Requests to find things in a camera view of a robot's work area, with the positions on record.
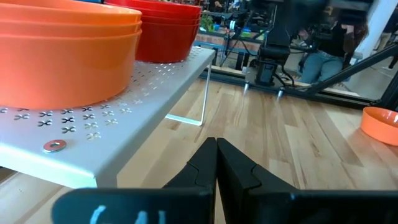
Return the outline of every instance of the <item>shelf leg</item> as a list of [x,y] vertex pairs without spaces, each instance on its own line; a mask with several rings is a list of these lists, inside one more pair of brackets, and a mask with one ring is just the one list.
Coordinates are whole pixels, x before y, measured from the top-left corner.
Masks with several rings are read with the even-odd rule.
[[201,118],[200,121],[191,119],[191,118],[185,118],[185,117],[181,117],[181,116],[177,116],[177,115],[172,115],[172,114],[168,114],[166,115],[167,119],[172,119],[174,121],[179,121],[179,122],[183,122],[183,123],[187,123],[187,124],[193,124],[196,126],[202,126],[203,123],[205,122],[205,112],[206,112],[206,103],[207,103],[207,92],[209,89],[209,82],[210,82],[210,74],[211,74],[211,63],[208,66],[208,70],[207,70],[207,79],[206,79],[206,86],[205,86],[205,99],[203,99],[203,108],[201,111]]

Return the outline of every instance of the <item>white metal shelf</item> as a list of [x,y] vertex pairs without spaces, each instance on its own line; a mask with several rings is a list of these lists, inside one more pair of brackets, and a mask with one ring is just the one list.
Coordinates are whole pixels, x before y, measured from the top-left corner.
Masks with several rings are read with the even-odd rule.
[[[0,166],[68,187],[114,187],[116,175],[214,57],[192,48],[184,62],[136,62],[131,84],[82,108],[33,111],[0,106]],[[66,147],[45,152],[61,139]]]

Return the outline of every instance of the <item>wooden floor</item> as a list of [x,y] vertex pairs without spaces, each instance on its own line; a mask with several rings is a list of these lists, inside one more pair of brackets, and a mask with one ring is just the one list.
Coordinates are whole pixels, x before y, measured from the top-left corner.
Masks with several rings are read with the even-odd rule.
[[[203,80],[172,110],[200,117]],[[203,127],[164,120],[118,175],[120,187],[161,187],[208,137],[224,137],[300,189],[396,189],[398,148],[358,127],[361,112],[212,82]],[[0,223],[50,223],[52,203],[70,189],[0,169]],[[218,201],[216,222],[224,223]]]

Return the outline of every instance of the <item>orange bowl on floor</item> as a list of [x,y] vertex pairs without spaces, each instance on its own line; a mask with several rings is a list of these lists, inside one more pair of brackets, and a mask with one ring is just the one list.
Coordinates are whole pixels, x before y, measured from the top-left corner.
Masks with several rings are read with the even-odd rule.
[[0,35],[9,34],[41,37],[112,37],[134,34],[139,31],[141,24],[141,21],[135,24],[87,25],[0,20]]
[[79,24],[131,24],[141,12],[71,0],[0,0],[0,19]]
[[398,112],[366,107],[363,109],[361,129],[380,142],[398,146]]
[[51,110],[117,95],[129,83],[141,32],[98,38],[0,35],[0,105]]

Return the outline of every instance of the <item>blue jeans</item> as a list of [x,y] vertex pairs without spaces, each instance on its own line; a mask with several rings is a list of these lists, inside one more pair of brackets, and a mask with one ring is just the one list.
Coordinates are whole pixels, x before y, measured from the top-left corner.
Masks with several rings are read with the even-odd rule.
[[316,83],[324,81],[343,69],[344,58],[332,56],[330,54],[319,51],[310,54],[303,66],[303,74],[300,82]]

